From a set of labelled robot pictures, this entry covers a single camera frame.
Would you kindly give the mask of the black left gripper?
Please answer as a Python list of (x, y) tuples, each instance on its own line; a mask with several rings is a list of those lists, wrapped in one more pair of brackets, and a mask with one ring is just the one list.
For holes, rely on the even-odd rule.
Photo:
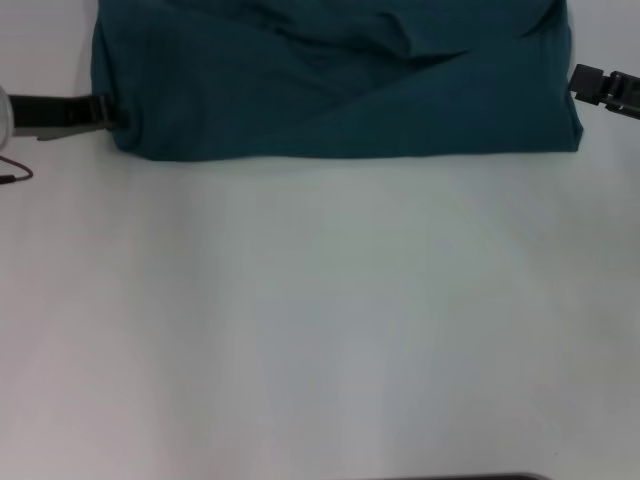
[(10, 95), (13, 135), (51, 141), (98, 130), (123, 130), (129, 116), (109, 96)]

